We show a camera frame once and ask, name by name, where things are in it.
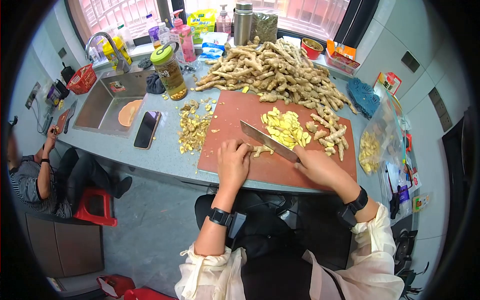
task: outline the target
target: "bag of tea leaves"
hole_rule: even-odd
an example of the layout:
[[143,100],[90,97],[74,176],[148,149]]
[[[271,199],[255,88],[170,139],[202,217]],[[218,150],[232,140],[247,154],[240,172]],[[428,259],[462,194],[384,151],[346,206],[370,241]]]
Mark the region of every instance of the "bag of tea leaves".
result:
[[254,12],[252,20],[252,31],[250,33],[250,41],[255,36],[260,38],[260,43],[276,42],[278,16],[276,14],[268,14],[262,12]]

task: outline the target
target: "small knife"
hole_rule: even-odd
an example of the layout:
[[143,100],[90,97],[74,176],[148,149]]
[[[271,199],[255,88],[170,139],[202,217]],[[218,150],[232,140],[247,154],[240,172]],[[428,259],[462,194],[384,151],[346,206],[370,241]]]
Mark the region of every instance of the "small knife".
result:
[[300,159],[297,156],[297,154],[292,150],[290,150],[290,148],[277,142],[276,140],[272,139],[270,136],[266,135],[265,133],[261,132],[255,127],[245,123],[242,120],[240,120],[240,127],[244,134],[253,138],[257,142],[264,144],[270,149],[274,150],[276,153],[280,154],[286,160],[289,160],[292,163],[300,162]]
[[73,117],[73,114],[75,113],[75,108],[76,107],[77,107],[77,100],[75,100],[72,103],[72,106],[70,106],[70,110],[68,111],[68,114],[67,114],[67,120],[65,121],[65,129],[63,130],[63,133],[67,133],[68,123],[70,122],[70,119]]

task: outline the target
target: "blue trivet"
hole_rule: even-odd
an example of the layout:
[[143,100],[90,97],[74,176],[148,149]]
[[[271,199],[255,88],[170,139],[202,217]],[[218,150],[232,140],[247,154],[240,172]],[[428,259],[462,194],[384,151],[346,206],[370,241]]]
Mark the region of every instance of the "blue trivet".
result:
[[373,88],[355,77],[348,81],[347,91],[358,111],[371,119],[380,105],[380,98],[374,94]]

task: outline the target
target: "kitchen counter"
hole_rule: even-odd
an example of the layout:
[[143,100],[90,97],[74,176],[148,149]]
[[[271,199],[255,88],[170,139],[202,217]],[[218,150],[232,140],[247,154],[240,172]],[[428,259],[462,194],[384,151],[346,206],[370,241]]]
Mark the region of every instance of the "kitchen counter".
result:
[[[196,76],[200,78],[201,76],[207,74],[209,67],[210,66],[203,64],[203,69],[196,72]],[[111,70],[112,69],[110,68],[98,71],[96,73],[97,77],[100,78],[104,72]],[[218,176],[215,173],[205,172],[202,170],[198,170],[197,174],[195,173],[195,171],[197,171],[196,166],[200,153],[194,152],[194,155],[191,155],[190,153],[185,153],[183,155],[180,154],[177,131],[180,130],[179,108],[183,106],[185,100],[188,101],[190,99],[194,99],[200,103],[200,99],[207,99],[209,97],[212,99],[218,99],[220,91],[216,88],[210,88],[203,92],[191,91],[191,87],[196,87],[192,78],[192,74],[184,75],[184,79],[188,87],[188,94],[183,100],[172,101],[170,98],[168,100],[164,100],[162,95],[145,95],[139,112],[133,120],[132,128],[128,137],[73,129],[72,126],[75,124],[78,114],[88,97],[88,93],[83,95],[69,96],[69,101],[65,102],[63,109],[60,111],[56,110],[53,115],[53,119],[56,120],[61,113],[70,107],[71,103],[75,99],[78,100],[75,114],[70,121],[68,133],[60,134],[58,139],[64,143],[87,151],[96,156],[104,157],[131,167],[141,168],[153,173],[172,176],[183,182],[205,185],[211,183],[218,184]],[[336,84],[337,88],[342,93],[348,95],[346,90],[346,81],[336,78],[333,72],[330,75],[330,80]],[[212,104],[211,101],[209,101],[209,103],[212,105],[212,108],[215,108],[216,104]],[[156,139],[153,140],[152,146],[149,150],[136,149],[133,147],[133,141],[144,113],[149,110],[159,110],[162,113],[160,124],[155,133]],[[201,104],[200,108],[197,110],[197,114],[203,115],[204,113],[204,105]],[[348,130],[353,130],[355,147],[351,147],[348,151],[353,151],[353,149],[355,149],[355,157],[357,157],[360,136],[363,132],[363,129],[367,125],[368,120],[360,114],[354,115],[346,105],[343,109],[340,109],[337,114],[343,118],[349,119],[351,122],[352,128]],[[382,199],[378,176],[376,174],[373,176],[367,176],[361,169],[358,161],[357,182],[373,199],[376,199],[377,201]],[[278,192],[319,192],[312,189],[271,184],[253,180],[247,180],[244,184],[244,187],[259,190],[273,190]]]

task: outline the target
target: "small cutting board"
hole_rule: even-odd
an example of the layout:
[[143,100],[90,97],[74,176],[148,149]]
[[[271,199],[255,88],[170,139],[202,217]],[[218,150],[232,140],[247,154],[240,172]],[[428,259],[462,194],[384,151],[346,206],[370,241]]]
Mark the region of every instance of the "small cutting board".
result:
[[[264,128],[260,116],[273,107],[277,107],[281,113],[286,113],[288,110],[294,111],[298,114],[298,120],[304,127],[305,123],[311,121],[310,115],[316,114],[314,109],[305,108],[302,105],[290,103],[285,105],[283,101],[276,101],[275,103],[260,102],[259,96],[255,94],[246,94],[236,91],[222,91],[218,98],[214,116],[207,131],[205,143],[202,147],[202,153],[198,161],[198,168],[209,172],[217,173],[217,157],[216,152],[220,144],[228,139],[243,139],[245,142],[252,145],[259,145],[257,141],[245,135],[240,128],[240,120],[247,122],[258,130],[268,134]],[[357,181],[357,163],[355,157],[355,145],[353,144],[353,135],[350,120],[340,118],[338,123],[347,126],[345,138],[347,139],[349,148],[344,151],[343,162],[340,161],[338,154],[332,155],[332,159],[345,170],[355,181]],[[319,123],[318,129],[325,129]],[[212,129],[220,129],[220,131],[213,133]],[[324,150],[324,147],[313,140],[307,144],[307,150]],[[269,152],[263,152],[259,158],[250,159],[250,172],[247,179],[264,181],[269,183],[283,184],[295,187],[312,188],[320,190],[329,190],[327,187],[319,186],[313,183],[306,176],[301,174],[293,167],[293,163],[284,159],[277,153],[270,155]]]
[[58,134],[62,133],[63,132],[63,125],[65,125],[65,121],[67,120],[67,115],[68,115],[68,111],[70,109],[67,109],[66,111],[64,111],[64,113],[62,113],[60,116],[59,116],[59,119],[57,121],[57,126],[59,128],[59,131],[58,131]]

